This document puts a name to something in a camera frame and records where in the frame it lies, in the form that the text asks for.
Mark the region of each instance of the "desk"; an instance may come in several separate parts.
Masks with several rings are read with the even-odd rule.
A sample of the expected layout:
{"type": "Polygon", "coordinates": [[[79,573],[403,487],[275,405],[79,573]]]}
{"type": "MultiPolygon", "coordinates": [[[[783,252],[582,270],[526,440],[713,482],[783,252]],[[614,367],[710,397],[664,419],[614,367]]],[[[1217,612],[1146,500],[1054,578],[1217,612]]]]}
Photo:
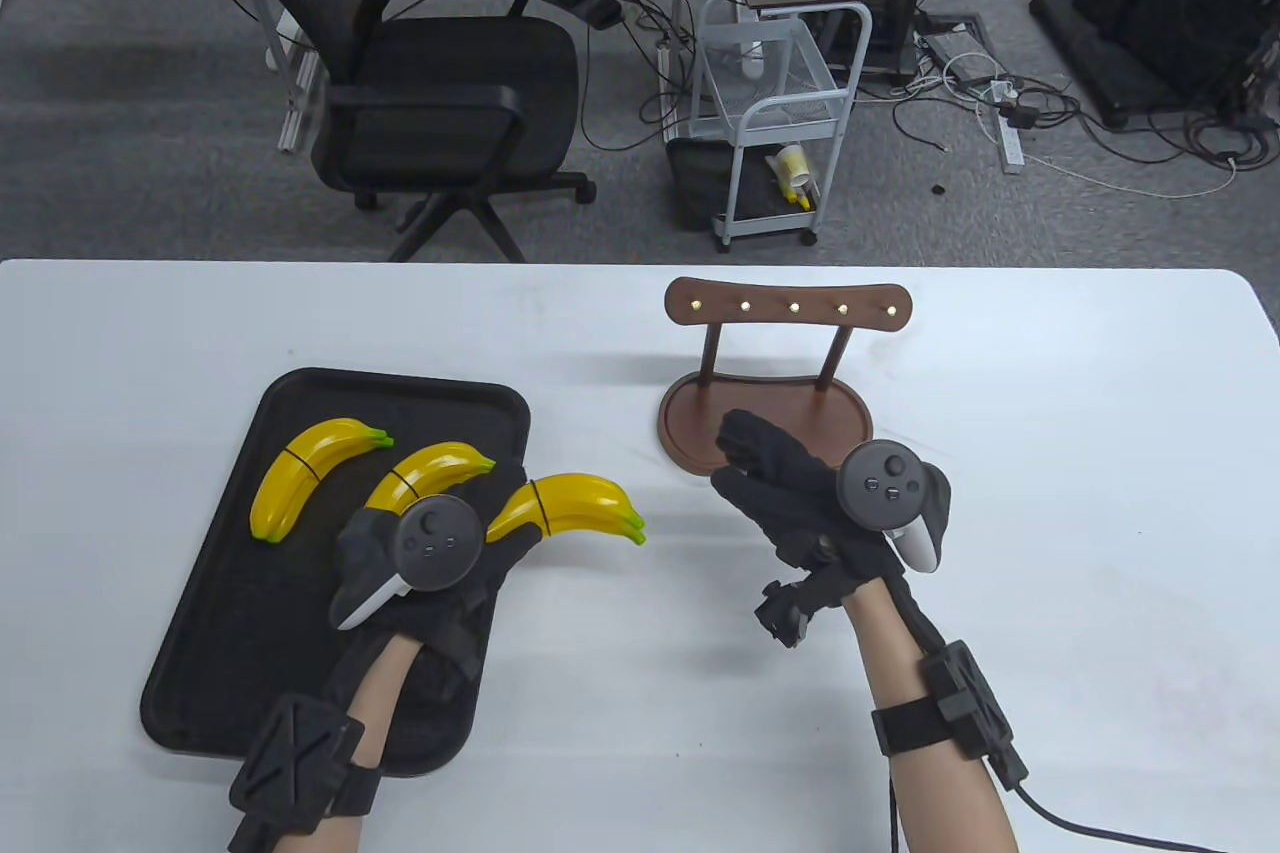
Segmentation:
{"type": "MultiPolygon", "coordinates": [[[[234,766],[143,738],[138,695],[259,396],[305,365],[490,379],[531,473],[622,482],[635,549],[544,543],[508,580],[471,740],[389,781],[365,853],[886,849],[849,625],[755,624],[787,570],[654,432],[696,366],[668,266],[0,264],[0,848],[219,850],[234,766]]],[[[1028,789],[1076,820],[1275,848],[1280,347],[1220,272],[696,268],[899,282],[914,318],[840,375],[955,487],[923,610],[973,646],[1028,789]],[[1110,467],[1105,456],[1119,460],[1110,467]]],[[[829,332],[733,327],[727,371],[829,332]]],[[[1106,849],[1010,799],[1023,849],[1106,849]]]]}

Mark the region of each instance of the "banana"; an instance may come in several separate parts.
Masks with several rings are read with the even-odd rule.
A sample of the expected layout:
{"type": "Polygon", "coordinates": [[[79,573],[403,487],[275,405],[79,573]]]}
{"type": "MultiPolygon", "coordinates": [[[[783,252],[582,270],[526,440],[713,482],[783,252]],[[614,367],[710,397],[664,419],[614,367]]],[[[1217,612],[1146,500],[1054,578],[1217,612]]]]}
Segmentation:
{"type": "Polygon", "coordinates": [[[645,542],[644,519],[617,483],[586,473],[562,473],[517,489],[489,524],[485,542],[495,543],[531,523],[543,537],[586,529],[645,542]]]}
{"type": "Polygon", "coordinates": [[[443,493],[494,467],[494,461],[467,443],[435,443],[401,460],[369,496],[365,506],[403,514],[424,496],[443,493]]]}
{"type": "Polygon", "coordinates": [[[297,524],[320,480],[338,464],[394,441],[358,419],[338,418],[305,429],[275,457],[253,497],[248,529],[255,539],[279,543],[297,524]]]}

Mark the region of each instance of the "chair seat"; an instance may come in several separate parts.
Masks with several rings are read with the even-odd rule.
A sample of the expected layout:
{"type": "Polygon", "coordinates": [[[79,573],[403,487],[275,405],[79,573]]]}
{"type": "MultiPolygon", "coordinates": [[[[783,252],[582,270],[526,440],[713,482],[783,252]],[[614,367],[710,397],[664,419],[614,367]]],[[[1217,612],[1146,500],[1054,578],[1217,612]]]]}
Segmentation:
{"type": "MultiPolygon", "coordinates": [[[[356,85],[506,85],[516,90],[525,134],[499,190],[557,172],[577,122],[577,50],[562,27],[534,17],[388,20],[365,49],[356,85]],[[512,53],[518,50],[516,58],[512,53]]],[[[489,111],[361,111],[348,149],[330,158],[352,186],[435,191],[475,184],[507,129],[489,111]]]]}

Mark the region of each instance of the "wooden stand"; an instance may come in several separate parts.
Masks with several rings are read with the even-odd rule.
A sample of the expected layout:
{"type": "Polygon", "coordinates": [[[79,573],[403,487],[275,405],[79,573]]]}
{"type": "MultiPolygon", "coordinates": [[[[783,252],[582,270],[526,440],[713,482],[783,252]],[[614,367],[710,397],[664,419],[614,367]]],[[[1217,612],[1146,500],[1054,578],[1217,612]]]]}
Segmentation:
{"type": "Polygon", "coordinates": [[[786,429],[814,456],[838,466],[872,437],[867,403],[836,379],[836,368],[855,328],[896,333],[911,318],[911,296],[901,286],[785,287],[694,280],[667,287],[667,315],[681,327],[705,324],[703,362],[681,377],[658,406],[658,438],[687,473],[705,476],[724,465],[716,437],[730,410],[750,410],[786,429]],[[716,371],[726,323],[809,323],[836,327],[818,377],[728,377],[716,371]]]}

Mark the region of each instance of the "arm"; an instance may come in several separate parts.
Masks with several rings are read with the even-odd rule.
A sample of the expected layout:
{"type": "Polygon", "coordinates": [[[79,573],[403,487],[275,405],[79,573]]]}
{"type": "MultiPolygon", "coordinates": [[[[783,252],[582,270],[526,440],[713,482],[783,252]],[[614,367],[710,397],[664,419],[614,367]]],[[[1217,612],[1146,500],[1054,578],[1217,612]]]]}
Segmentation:
{"type": "MultiPolygon", "coordinates": [[[[883,579],[845,597],[877,710],[927,695],[924,658],[899,615],[883,579]]],[[[911,853],[1018,853],[1009,815],[979,760],[966,760],[951,740],[900,753],[888,761],[902,831],[911,853]]]]}
{"type": "MultiPolygon", "coordinates": [[[[417,651],[422,644],[407,637],[393,637],[374,661],[364,681],[351,701],[348,716],[365,724],[365,735],[356,747],[351,762],[356,766],[375,767],[383,761],[383,748],[387,745],[387,731],[392,725],[392,713],[399,699],[401,688],[408,675],[417,651]]],[[[356,853],[360,848],[360,826],[364,821],[356,817],[338,816],[321,820],[320,826],[310,836],[285,836],[279,840],[275,853],[356,853]]]]}

